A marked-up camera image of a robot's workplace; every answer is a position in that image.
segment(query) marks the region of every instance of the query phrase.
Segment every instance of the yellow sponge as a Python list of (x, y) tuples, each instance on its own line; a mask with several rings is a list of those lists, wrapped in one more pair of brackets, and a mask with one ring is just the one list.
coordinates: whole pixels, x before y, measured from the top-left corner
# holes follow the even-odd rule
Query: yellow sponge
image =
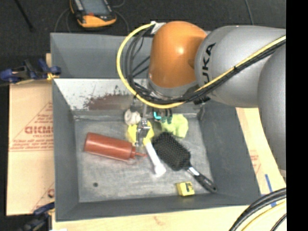
[(190, 181), (177, 183), (176, 186), (179, 195), (181, 196), (194, 195), (193, 185)]

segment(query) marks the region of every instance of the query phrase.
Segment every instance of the green sponge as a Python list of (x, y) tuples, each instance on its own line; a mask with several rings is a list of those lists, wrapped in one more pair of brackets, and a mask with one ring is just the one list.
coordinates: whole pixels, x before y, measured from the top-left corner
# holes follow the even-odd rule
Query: green sponge
[(171, 123), (164, 121), (160, 124), (163, 132), (171, 132), (173, 135), (180, 138), (185, 138), (188, 131), (188, 120), (180, 114), (173, 115)]

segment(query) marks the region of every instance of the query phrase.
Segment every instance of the white plastic object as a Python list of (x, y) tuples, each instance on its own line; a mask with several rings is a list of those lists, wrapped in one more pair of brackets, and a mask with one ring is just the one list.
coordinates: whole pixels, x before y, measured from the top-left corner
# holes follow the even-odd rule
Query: white plastic object
[(154, 172), (157, 177), (162, 176), (166, 172), (165, 166), (161, 163), (159, 157), (156, 154), (156, 151), (151, 142), (146, 143), (145, 145), (146, 151), (154, 165)]
[(128, 109), (124, 114), (124, 121), (127, 125), (135, 125), (139, 123), (141, 120), (141, 116), (138, 111), (132, 112)]
[(151, 21), (151, 23), (155, 24), (153, 27), (151, 34), (155, 34), (166, 22), (156, 22), (156, 21)]

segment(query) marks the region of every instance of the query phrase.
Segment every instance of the handheld device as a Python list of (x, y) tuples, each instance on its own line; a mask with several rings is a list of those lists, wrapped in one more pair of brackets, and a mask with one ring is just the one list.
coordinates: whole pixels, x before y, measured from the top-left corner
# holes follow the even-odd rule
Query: handheld device
[(107, 0), (70, 0), (70, 9), (85, 29), (99, 29), (116, 22)]

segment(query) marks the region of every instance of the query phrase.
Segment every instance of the hairbrush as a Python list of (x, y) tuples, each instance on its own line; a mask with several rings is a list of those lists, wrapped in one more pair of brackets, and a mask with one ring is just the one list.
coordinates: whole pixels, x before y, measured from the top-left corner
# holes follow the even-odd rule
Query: hairbrush
[(206, 190), (217, 192), (216, 185), (190, 163), (191, 153), (169, 132), (162, 132), (154, 141), (157, 155), (174, 171), (187, 170)]

